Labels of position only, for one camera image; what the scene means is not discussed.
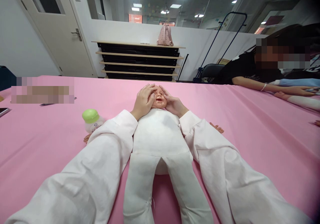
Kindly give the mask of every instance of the white door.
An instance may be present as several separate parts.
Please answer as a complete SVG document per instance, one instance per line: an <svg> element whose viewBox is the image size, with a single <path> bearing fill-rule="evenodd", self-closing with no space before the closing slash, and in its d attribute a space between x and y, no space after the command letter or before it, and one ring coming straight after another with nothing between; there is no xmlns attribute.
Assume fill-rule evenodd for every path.
<svg viewBox="0 0 320 224"><path fill-rule="evenodd" d="M21 1L60 66L63 75L94 77L70 0Z"/></svg>

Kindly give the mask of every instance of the wooden shelf board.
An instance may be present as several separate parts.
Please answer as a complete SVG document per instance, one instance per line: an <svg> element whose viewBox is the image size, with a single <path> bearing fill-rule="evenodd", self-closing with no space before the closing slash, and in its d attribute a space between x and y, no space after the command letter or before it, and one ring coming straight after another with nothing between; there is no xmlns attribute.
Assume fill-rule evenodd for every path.
<svg viewBox="0 0 320 224"><path fill-rule="evenodd" d="M152 56L152 55L126 54L126 53L113 53L113 52L96 52L96 54L113 55L113 56L152 57L152 58L165 58L165 59L183 59L183 57Z"/></svg>
<svg viewBox="0 0 320 224"><path fill-rule="evenodd" d="M112 42L112 41L91 41L91 42L107 43L107 44L120 44L120 45L131 45L131 46L151 46L151 47L164 47L164 48L181 48L181 49L185 49L185 47L181 47L181 46L161 46L161 45L141 44L141 43L132 43L132 42Z"/></svg>
<svg viewBox="0 0 320 224"><path fill-rule="evenodd" d="M131 64L131 63L116 63L116 62L104 62L101 60L100 64L107 65L120 65L120 66L145 66L145 67L165 67L165 68L181 68L181 66L162 66L162 65L148 65L148 64Z"/></svg>
<svg viewBox="0 0 320 224"><path fill-rule="evenodd" d="M119 72L119 71L106 71L104 68L101 70L101 72L105 73L120 73L120 74L137 74L137 75L155 75L155 76L178 76L178 74L173 71L172 74L166 74L166 73L146 73L146 72Z"/></svg>
<svg viewBox="0 0 320 224"><path fill-rule="evenodd" d="M130 80L130 81L155 81L155 80L136 80L136 79L115 79L115 80ZM156 81L156 82L177 82L175 79L172 78L172 81Z"/></svg>

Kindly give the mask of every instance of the doll head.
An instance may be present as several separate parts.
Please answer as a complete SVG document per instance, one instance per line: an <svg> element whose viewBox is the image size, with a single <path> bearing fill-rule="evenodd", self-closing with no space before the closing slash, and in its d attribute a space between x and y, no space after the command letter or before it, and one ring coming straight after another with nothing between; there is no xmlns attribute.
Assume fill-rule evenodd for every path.
<svg viewBox="0 0 320 224"><path fill-rule="evenodd" d="M154 86L157 88L154 92L154 102L151 108L165 108L167 106L167 99L164 98L164 93L162 89L158 86Z"/></svg>

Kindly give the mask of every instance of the bracelet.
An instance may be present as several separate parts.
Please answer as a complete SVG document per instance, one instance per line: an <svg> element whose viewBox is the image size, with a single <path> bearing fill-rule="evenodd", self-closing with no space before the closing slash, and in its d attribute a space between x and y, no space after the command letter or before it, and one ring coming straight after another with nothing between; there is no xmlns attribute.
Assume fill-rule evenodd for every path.
<svg viewBox="0 0 320 224"><path fill-rule="evenodd" d="M263 89L267 86L267 84L264 84L263 88L260 91L263 91Z"/></svg>

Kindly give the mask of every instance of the black chair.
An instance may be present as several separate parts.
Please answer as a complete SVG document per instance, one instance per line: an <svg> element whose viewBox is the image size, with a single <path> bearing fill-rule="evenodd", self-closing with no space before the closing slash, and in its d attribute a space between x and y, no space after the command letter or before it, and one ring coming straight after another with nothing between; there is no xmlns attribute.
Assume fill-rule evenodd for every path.
<svg viewBox="0 0 320 224"><path fill-rule="evenodd" d="M225 67L225 65L220 65L220 64L206 65L200 73L200 83L206 83L206 82L202 82L202 78L204 78L204 77L208 77L208 78L217 77L219 72L221 71L221 69L224 67Z"/></svg>

